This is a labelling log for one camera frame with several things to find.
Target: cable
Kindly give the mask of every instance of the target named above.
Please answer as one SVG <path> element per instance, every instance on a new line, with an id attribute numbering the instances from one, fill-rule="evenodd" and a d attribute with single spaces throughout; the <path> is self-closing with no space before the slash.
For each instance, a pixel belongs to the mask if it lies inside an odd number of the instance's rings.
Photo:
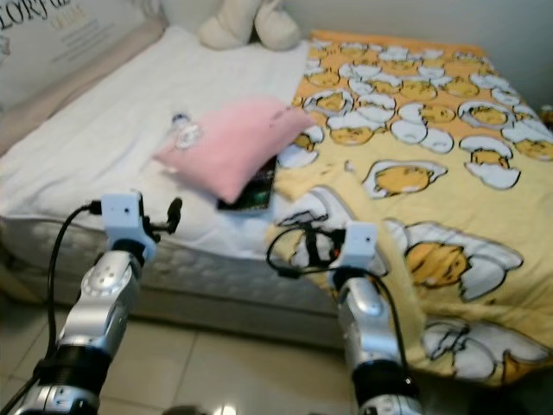
<path id="1" fill-rule="evenodd" d="M 0 415 L 8 415 L 13 407 L 21 400 L 21 398 L 29 391 L 29 389 L 38 381 L 38 373 L 34 373 L 31 379 L 25 382 L 25 385 L 21 386 L 14 396 L 8 401 L 8 403 L 0 410 Z"/>
<path id="2" fill-rule="evenodd" d="M 61 247 L 61 241 L 63 240 L 63 235 L 65 234 L 67 228 L 81 212 L 89 211 L 92 208 L 92 204 L 84 205 L 74 210 L 58 232 L 58 236 L 54 242 L 54 248 L 52 249 L 52 255 L 50 256 L 50 264 L 48 266 L 48 293 L 46 298 L 46 306 L 48 309 L 48 349 L 46 350 L 45 359 L 52 356 L 55 352 L 55 341 L 56 341 L 56 327 L 55 327 L 55 311 L 54 311 L 54 278 L 55 278 L 55 264 L 58 260 L 58 253 Z"/>
<path id="3" fill-rule="evenodd" d="M 340 237 L 341 237 L 341 233 L 337 233 L 337 232 L 339 232 L 339 231 L 345 232 L 343 230 L 336 230 L 336 231 L 332 231 L 332 232 L 322 231 L 321 229 L 313 228 L 311 223 L 296 225 L 294 227 L 290 227 L 290 228 L 282 231 L 281 233 L 279 233 L 272 240 L 269 247 L 267 248 L 267 254 L 265 256 L 265 260 L 266 260 L 267 264 L 269 265 L 269 267 L 272 268 L 273 270 L 275 270 L 276 272 L 278 272 L 278 275 L 288 277 L 288 278 L 299 278 L 300 276 L 303 276 L 303 275 L 316 274 L 316 273 L 320 273 L 320 272 L 338 271 L 340 269 L 339 267 L 335 267 L 335 268 L 331 268 L 331 267 L 311 267 L 311 268 L 308 268 L 308 269 L 302 269 L 302 268 L 297 268 L 297 267 L 292 267 L 292 266 L 280 266 L 280 265 L 276 265 L 274 262 L 272 262 L 272 260 L 270 259 L 270 256 L 271 256 L 277 242 L 285 234 L 290 233 L 290 232 L 294 232 L 294 231 L 303 231 L 305 233 L 312 232 L 312 233 L 316 233 L 316 234 L 322 234 L 322 235 L 325 235 L 325 236 L 329 237 L 333 241 L 334 241 L 334 237 L 337 234 L 340 235 Z M 400 361 L 401 361 L 401 366 L 404 370 L 404 375 L 406 377 L 409 377 L 409 375 L 408 375 L 408 373 L 409 373 L 409 364 L 407 362 L 407 356 L 405 354 L 404 335 L 401 331 L 401 326 L 400 326 L 400 323 L 399 323 L 399 314 L 397 313 L 397 307 L 396 307 L 396 304 L 394 303 L 394 299 L 393 299 L 393 297 L 390 293 L 390 290 L 388 289 L 386 284 L 384 284 L 384 282 L 382 281 L 382 279 L 380 277 L 372 275 L 368 270 L 360 269 L 360 268 L 359 269 L 358 268 L 348 268 L 348 270 L 349 271 L 362 271 L 384 293 L 385 299 L 388 302 L 388 304 L 390 305 L 390 309 L 391 309 L 391 318 L 392 318 L 392 321 L 394 323 L 394 331 L 396 332 L 397 348 L 399 349 L 399 358 L 400 358 Z"/>

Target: tile floor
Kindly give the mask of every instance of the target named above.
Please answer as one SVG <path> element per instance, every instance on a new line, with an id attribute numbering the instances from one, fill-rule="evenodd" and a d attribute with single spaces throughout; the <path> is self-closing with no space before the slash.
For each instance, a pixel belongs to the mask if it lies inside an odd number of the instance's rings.
<path id="1" fill-rule="evenodd" d="M 58 321 L 67 316 L 57 312 Z M 0 405 L 46 349 L 45 312 L 0 297 Z M 474 389 L 421 378 L 428 415 L 466 415 Z M 340 354 L 132 320 L 101 395 L 103 415 L 159 415 L 196 404 L 238 415 L 354 413 Z"/>

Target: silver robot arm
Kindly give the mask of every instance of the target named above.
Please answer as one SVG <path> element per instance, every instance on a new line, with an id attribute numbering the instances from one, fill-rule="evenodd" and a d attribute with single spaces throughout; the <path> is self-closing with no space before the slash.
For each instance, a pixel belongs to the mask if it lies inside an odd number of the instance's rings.
<path id="1" fill-rule="evenodd" d="M 360 415 L 420 415 L 413 380 L 403 366 L 391 311 L 366 277 L 376 253 L 374 225 L 350 222 L 340 256 L 327 275 L 338 292 L 338 319 Z"/>
<path id="2" fill-rule="evenodd" d="M 181 205 L 175 199 L 168 222 L 156 225 L 144 216 L 140 194 L 102 198 L 109 251 L 83 277 L 56 350 L 37 366 L 38 382 L 16 415 L 98 412 L 100 390 L 137 301 L 142 266 L 156 255 L 154 232 L 173 233 Z"/>

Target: stuffed animal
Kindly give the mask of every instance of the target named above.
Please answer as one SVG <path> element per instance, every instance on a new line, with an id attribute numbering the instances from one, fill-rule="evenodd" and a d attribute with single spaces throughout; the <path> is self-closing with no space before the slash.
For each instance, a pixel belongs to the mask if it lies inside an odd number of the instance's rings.
<path id="1" fill-rule="evenodd" d="M 223 0 L 216 16 L 200 28 L 200 41 L 213 49 L 244 46 L 255 24 L 265 47 L 286 50 L 297 45 L 300 29 L 283 9 L 283 0 Z"/>

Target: bed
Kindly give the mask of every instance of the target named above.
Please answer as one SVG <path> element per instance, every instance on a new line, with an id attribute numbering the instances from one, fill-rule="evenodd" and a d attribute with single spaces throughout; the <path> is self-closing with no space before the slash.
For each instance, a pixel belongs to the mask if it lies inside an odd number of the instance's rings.
<path id="1" fill-rule="evenodd" d="M 467 69 L 469 80 L 452 76 L 444 68 L 450 61 L 482 71 L 471 78 Z M 176 112 L 200 116 L 253 93 L 301 106 L 319 126 L 280 155 L 277 192 L 267 214 L 221 214 L 213 197 L 188 188 L 151 156 Z M 421 102 L 436 98 L 447 103 L 423 114 L 428 108 Z M 471 104 L 464 106 L 468 98 Z M 504 111 L 506 105 L 510 111 Z M 475 213 L 456 210 L 460 201 L 467 203 L 465 195 L 447 200 L 442 194 L 437 199 L 421 196 L 439 186 L 448 188 L 454 171 L 461 182 L 472 179 L 482 186 L 477 195 L 490 189 L 507 195 L 505 190 L 517 184 L 528 186 L 526 177 L 537 177 L 535 214 L 545 218 L 550 194 L 540 175 L 550 163 L 537 158 L 548 156 L 547 151 L 533 153 L 528 144 L 518 148 L 516 131 L 498 136 L 505 134 L 507 124 L 508 130 L 530 128 L 531 144 L 539 141 L 547 147 L 553 138 L 536 118 L 477 48 L 319 32 L 310 45 L 303 42 L 285 53 L 258 45 L 213 52 L 201 47 L 194 35 L 170 27 L 159 42 L 0 159 L 4 262 L 11 276 L 43 298 L 49 250 L 60 223 L 74 208 L 107 192 L 138 188 L 146 212 L 163 218 L 178 195 L 184 201 L 182 222 L 175 236 L 161 243 L 156 262 L 145 272 L 138 315 L 341 348 L 332 297 L 320 289 L 327 288 L 324 282 L 278 278 L 264 263 L 266 240 L 298 218 L 322 227 L 340 227 L 350 219 L 373 221 L 380 235 L 372 272 L 386 278 L 401 304 L 411 362 L 441 375 L 490 385 L 509 383 L 551 362 L 553 341 L 548 336 L 553 331 L 548 327 L 553 320 L 544 306 L 550 287 L 543 282 L 550 269 L 540 261 L 543 251 L 526 261 L 531 265 L 522 274 L 538 272 L 524 289 L 527 312 L 518 314 L 518 326 L 511 319 L 511 329 L 505 330 L 505 322 L 502 326 L 498 321 L 512 317 L 516 293 L 488 294 L 505 276 L 511 281 L 523 269 L 521 248 L 503 238 L 492 243 L 487 232 L 435 217 L 436 212 L 461 212 L 457 219 L 469 223 Z M 436 120 L 454 120 L 461 132 L 437 128 Z M 360 152 L 358 146 L 365 144 L 374 151 Z M 483 164 L 498 167 L 490 174 L 490 169 L 479 167 Z M 398 169 L 415 178 L 398 181 Z M 417 197 L 416 205 L 410 205 L 409 198 Z M 497 217 L 497 210 L 487 212 L 481 220 Z M 519 226 L 531 223 L 534 231 L 539 223 L 545 226 L 544 221 L 516 222 L 520 215 L 507 217 Z M 496 230 L 505 233 L 511 224 L 502 223 Z M 96 219 L 83 217 L 68 232 L 60 250 L 59 302 L 73 302 L 83 272 L 102 250 L 100 229 Z M 425 269 L 423 264 L 414 264 L 424 262 L 432 244 L 446 246 L 440 252 L 445 252 L 443 261 L 451 262 L 452 271 L 445 271 L 444 277 L 449 273 L 454 280 L 425 297 L 421 290 L 435 281 L 417 272 Z M 279 253 L 295 265 L 308 261 L 301 237 L 287 240 Z M 478 275 L 465 273 L 468 269 L 492 277 L 481 284 Z M 543 289 L 533 291 L 538 286 Z M 528 324 L 520 322 L 527 319 L 535 323 L 530 335 Z M 512 346 L 501 346 L 505 342 Z"/>

